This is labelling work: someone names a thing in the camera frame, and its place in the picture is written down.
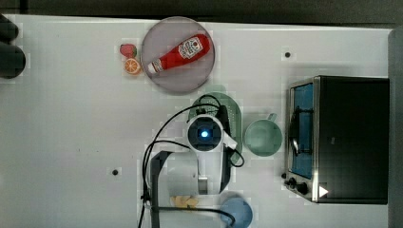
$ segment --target green mug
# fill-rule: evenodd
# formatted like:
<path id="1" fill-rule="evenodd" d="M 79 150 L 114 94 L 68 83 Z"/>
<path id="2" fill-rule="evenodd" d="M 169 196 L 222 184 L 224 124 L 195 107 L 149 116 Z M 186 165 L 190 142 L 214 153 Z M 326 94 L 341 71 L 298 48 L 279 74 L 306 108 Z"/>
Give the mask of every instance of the green mug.
<path id="1" fill-rule="evenodd" d="M 246 128 L 244 143 L 249 150 L 262 157 L 274 155 L 282 143 L 282 134 L 274 123 L 277 114 L 272 113 L 267 119 L 257 120 Z"/>

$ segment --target round plate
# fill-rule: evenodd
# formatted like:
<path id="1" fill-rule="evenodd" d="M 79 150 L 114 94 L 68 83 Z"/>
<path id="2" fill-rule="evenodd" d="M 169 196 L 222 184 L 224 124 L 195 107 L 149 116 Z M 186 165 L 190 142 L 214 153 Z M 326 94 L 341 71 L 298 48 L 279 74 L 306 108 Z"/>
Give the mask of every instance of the round plate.
<path id="1" fill-rule="evenodd" d="M 151 74 L 148 64 L 164 56 L 185 39 L 204 34 L 210 40 L 210 50 L 199 60 Z M 215 49 L 207 30 L 194 20 L 185 17 L 168 17 L 155 25 L 143 41 L 141 62 L 145 74 L 158 86 L 176 93 L 188 93 L 203 85 L 215 61 Z"/>
<path id="2" fill-rule="evenodd" d="M 232 198 L 227 200 L 221 206 L 221 210 L 235 218 L 234 228 L 247 228 L 252 222 L 252 208 L 242 198 Z M 231 219 L 223 214 L 221 214 L 221 220 L 228 225 L 231 223 Z"/>

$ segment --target orange slice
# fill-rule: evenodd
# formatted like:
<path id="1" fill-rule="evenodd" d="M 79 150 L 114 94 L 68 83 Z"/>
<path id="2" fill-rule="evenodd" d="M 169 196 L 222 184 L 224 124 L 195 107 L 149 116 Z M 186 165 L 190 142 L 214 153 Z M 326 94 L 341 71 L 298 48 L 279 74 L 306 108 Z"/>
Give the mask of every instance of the orange slice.
<path id="1" fill-rule="evenodd" d="M 136 59 L 127 59 L 125 62 L 125 71 L 129 74 L 136 75 L 142 71 L 140 63 Z"/>

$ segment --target blue bowl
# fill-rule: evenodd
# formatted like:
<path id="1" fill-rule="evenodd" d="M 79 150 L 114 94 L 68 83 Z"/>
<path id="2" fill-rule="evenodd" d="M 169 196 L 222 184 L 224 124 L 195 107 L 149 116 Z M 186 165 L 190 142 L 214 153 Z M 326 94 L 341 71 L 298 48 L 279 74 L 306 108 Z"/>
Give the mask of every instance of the blue bowl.
<path id="1" fill-rule="evenodd" d="M 229 213 L 235 218 L 233 228 L 247 228 L 252 222 L 252 208 L 242 198 L 232 198 L 226 200 L 222 204 L 221 210 Z M 221 214 L 221 220 L 228 226 L 231 224 L 231 219 L 223 214 Z"/>

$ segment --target red ketchup bottle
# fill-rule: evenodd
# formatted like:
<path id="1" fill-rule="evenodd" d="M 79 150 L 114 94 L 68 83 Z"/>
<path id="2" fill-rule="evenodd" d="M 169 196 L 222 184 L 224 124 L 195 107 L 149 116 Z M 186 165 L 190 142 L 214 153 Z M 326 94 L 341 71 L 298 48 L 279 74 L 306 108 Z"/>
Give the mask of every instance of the red ketchup bottle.
<path id="1" fill-rule="evenodd" d="M 186 65 L 200 59 L 209 50 L 210 43 L 207 36 L 197 34 L 181 42 L 163 57 L 151 62 L 148 70 L 155 74 L 172 67 Z"/>

